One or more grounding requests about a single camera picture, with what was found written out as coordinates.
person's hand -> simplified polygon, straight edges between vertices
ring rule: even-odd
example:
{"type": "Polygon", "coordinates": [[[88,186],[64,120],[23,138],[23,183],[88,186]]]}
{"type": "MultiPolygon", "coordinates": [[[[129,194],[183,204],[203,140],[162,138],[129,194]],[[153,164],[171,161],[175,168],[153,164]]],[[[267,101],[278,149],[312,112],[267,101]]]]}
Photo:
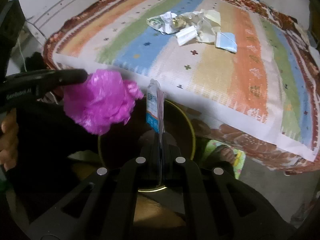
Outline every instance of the person's hand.
{"type": "Polygon", "coordinates": [[[17,111],[12,109],[1,123],[3,135],[0,137],[0,164],[7,171],[17,164],[18,159],[18,124],[17,111]]]}

crumpled plastic bag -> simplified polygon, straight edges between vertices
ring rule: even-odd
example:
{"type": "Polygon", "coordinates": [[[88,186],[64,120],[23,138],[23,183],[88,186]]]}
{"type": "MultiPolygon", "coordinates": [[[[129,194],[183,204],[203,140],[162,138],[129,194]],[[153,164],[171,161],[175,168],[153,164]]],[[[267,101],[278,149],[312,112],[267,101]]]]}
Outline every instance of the crumpled plastic bag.
{"type": "Polygon", "coordinates": [[[113,123],[130,119],[143,93],[136,82],[122,80],[118,71],[98,69],[82,84],[64,87],[64,111],[89,133],[103,135],[113,123]]]}

yellow stripe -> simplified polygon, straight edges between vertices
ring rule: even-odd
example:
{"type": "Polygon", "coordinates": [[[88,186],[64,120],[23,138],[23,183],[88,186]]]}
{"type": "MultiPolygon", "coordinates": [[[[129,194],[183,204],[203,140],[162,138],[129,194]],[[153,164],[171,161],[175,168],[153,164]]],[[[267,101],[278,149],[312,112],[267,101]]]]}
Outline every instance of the yellow stripe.
{"type": "MultiPolygon", "coordinates": [[[[219,6],[221,16],[221,31],[233,33],[233,6],[221,3],[219,6]]],[[[233,73],[234,54],[229,51],[217,49],[215,45],[206,45],[201,54],[201,61],[194,71],[188,90],[202,94],[221,104],[226,104],[228,88],[233,73]]]]}

blue face mask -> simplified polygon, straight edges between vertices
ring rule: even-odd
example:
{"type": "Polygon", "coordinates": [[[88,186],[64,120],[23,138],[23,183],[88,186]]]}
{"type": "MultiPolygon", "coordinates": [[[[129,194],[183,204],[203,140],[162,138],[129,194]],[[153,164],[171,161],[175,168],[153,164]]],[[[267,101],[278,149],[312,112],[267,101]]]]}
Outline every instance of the blue face mask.
{"type": "Polygon", "coordinates": [[[236,37],[233,33],[217,33],[216,47],[237,52],[236,37]]]}

gold foil wrapper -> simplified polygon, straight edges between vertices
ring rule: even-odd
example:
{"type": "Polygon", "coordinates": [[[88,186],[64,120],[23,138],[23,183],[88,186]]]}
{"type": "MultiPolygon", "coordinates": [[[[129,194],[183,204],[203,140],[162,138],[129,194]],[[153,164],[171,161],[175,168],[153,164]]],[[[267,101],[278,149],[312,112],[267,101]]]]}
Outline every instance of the gold foil wrapper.
{"type": "Polygon", "coordinates": [[[186,26],[186,21],[180,16],[177,16],[172,19],[172,24],[175,29],[184,28],[186,26]]]}

